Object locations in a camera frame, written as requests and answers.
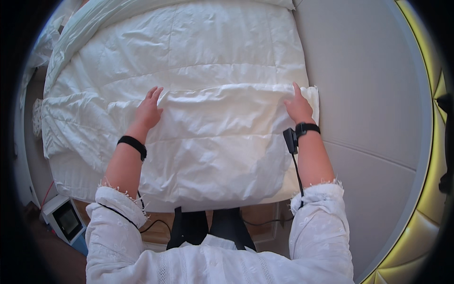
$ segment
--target red cable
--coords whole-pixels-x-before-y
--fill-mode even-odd
[[[53,185],[53,184],[54,184],[54,181],[52,181],[52,183],[50,184],[49,189],[48,189],[47,192],[46,192],[46,196],[45,196],[44,199],[43,199],[43,203],[41,203],[41,210],[43,209],[44,202],[46,201],[46,197],[47,197],[47,195],[49,194],[49,191],[50,191],[50,189],[52,188],[52,185]]]

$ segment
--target legs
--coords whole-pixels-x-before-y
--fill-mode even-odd
[[[208,222],[205,211],[181,212],[181,207],[175,209],[170,241],[167,249],[177,248],[187,241],[199,245],[208,234]]]
[[[256,251],[254,242],[241,219],[240,208],[213,211],[213,222],[210,234],[235,242],[237,249],[247,246]],[[185,241],[199,245],[208,234],[208,222],[205,211],[181,212],[181,207],[175,209],[170,241],[167,249],[177,248]]]
[[[246,225],[241,219],[239,207],[214,210],[210,234],[234,241],[237,249],[245,249],[244,247],[247,246],[257,251]]]

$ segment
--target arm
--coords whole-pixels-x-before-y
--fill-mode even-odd
[[[284,101],[288,114],[296,124],[315,123],[311,106],[302,97],[298,85],[293,83],[293,86],[295,98]],[[298,170],[305,189],[303,198],[298,195],[291,202],[295,218],[289,237],[290,257],[314,273],[319,271],[336,279],[337,283],[352,283],[344,190],[334,183],[333,168],[318,132],[308,131],[299,138],[298,145]],[[301,200],[304,206],[299,208]]]
[[[125,135],[145,144],[148,131],[161,119],[163,109],[158,109],[157,103],[162,90],[162,87],[154,87],[147,93]],[[130,197],[136,199],[141,168],[140,153],[131,145],[120,143],[110,159],[102,185],[118,188],[122,193],[127,191]]]
[[[145,143],[148,131],[161,118],[163,110],[158,109],[157,101],[162,90],[154,87],[147,93],[125,135]],[[124,194],[128,191],[131,198],[136,198],[141,167],[140,153],[135,148],[126,143],[117,145],[102,181],[104,186],[96,191],[96,203],[86,209],[91,219],[85,233],[89,251],[87,282],[136,283],[143,277],[144,267],[157,262],[153,254],[142,253],[142,237],[135,227],[140,228],[146,221],[142,208]],[[118,211],[135,226],[101,204]]]
[[[293,82],[295,98],[292,101],[285,100],[287,112],[295,124],[313,123],[312,108],[301,95],[300,87]],[[334,180],[334,172],[330,158],[326,152],[321,136],[316,131],[308,131],[298,139],[298,173],[300,174],[303,187],[330,182]]]

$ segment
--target white bedsheet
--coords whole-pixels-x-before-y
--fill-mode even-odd
[[[148,211],[288,199],[299,190],[282,137],[292,81],[318,121],[318,91],[286,8],[91,0],[69,20],[46,77],[44,154],[57,190],[94,201],[116,141],[159,85],[164,112],[147,137],[139,188]]]

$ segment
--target black cable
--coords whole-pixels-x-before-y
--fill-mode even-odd
[[[301,192],[301,198],[302,198],[304,196],[304,193],[303,193],[303,186],[301,184],[300,174],[298,173],[298,166],[296,165],[296,160],[295,160],[294,154],[291,154],[291,157],[293,158],[293,162],[295,163],[296,176],[298,177],[298,184],[300,185],[300,192]],[[304,205],[303,200],[301,200],[301,207],[303,207],[303,205]]]
[[[295,163],[295,169],[296,169],[296,176],[298,178],[298,184],[300,186],[300,192],[301,192],[301,197],[304,196],[304,192],[303,192],[303,186],[301,184],[301,179],[300,179],[300,174],[298,173],[298,166],[296,165],[296,159],[295,159],[295,155],[294,154],[291,154],[291,157],[293,158],[293,162]],[[246,224],[249,224],[249,225],[252,225],[252,226],[262,226],[262,225],[265,225],[265,224],[268,224],[268,223],[272,223],[272,222],[288,222],[288,221],[292,221],[294,218],[294,216],[292,216],[290,219],[286,219],[286,220],[282,220],[282,219],[273,219],[273,220],[269,220],[267,222],[264,222],[264,223],[260,223],[260,224],[253,224],[251,222],[248,222],[246,221],[245,219],[243,219],[243,222],[246,223]]]
[[[138,190],[137,190],[137,195],[139,196],[139,198],[142,198],[142,197],[140,196],[140,193],[139,193]],[[142,202],[142,209],[145,210],[145,205],[143,204],[143,200],[141,199],[140,201]]]
[[[137,191],[137,195],[139,196],[139,198],[142,198],[142,197],[140,196],[139,191]],[[142,202],[142,208],[145,209],[145,205],[143,204],[143,200],[141,199],[140,201]],[[162,223],[164,223],[164,224],[167,226],[167,229],[169,229],[169,234],[172,233],[172,230],[170,229],[169,225],[168,225],[166,222],[164,222],[164,221],[162,221],[162,220],[159,220],[159,219],[158,219],[158,220],[155,220],[153,223],[151,223],[151,225],[149,225],[148,228],[146,228],[146,229],[143,230],[142,232],[140,232],[140,231],[139,231],[139,232],[140,232],[140,233],[145,233],[145,232],[148,231],[154,224],[156,224],[156,222],[162,222]]]
[[[133,224],[134,227],[136,227],[137,230],[139,230],[139,228],[137,228],[137,225],[134,224],[133,221],[131,221],[131,220],[129,220],[128,218],[126,218],[125,215],[121,214],[121,213],[118,212],[117,210],[115,210],[115,209],[113,209],[113,208],[110,208],[110,207],[108,207],[108,206],[106,206],[106,205],[104,205],[104,204],[101,204],[101,203],[98,203],[98,204],[99,204],[99,205],[102,205],[102,206],[104,206],[105,208],[110,209],[110,210],[112,210],[113,212],[117,213],[118,215],[122,216],[123,218],[125,218],[126,220],[128,220],[128,222],[130,222],[131,224]]]
[[[143,230],[143,231],[140,232],[140,233],[145,233],[146,231],[148,231],[154,224],[156,224],[156,222],[162,222],[162,223],[164,223],[164,224],[167,226],[167,229],[169,229],[169,234],[172,233],[172,230],[170,229],[169,225],[167,225],[166,222],[164,222],[164,221],[162,221],[162,220],[159,220],[159,219],[158,219],[158,220],[155,220],[153,223],[151,223],[151,225],[148,226],[148,228],[146,228],[145,230]]]
[[[270,221],[267,221],[267,222],[263,222],[263,223],[260,223],[260,224],[254,224],[254,223],[246,221],[245,219],[243,219],[243,222],[246,223],[246,224],[252,225],[252,226],[262,226],[262,225],[265,225],[265,224],[268,224],[268,223],[272,223],[272,222],[288,222],[288,221],[292,221],[294,217],[295,216],[292,216],[291,218],[286,219],[286,220],[273,219],[273,220],[270,220]]]

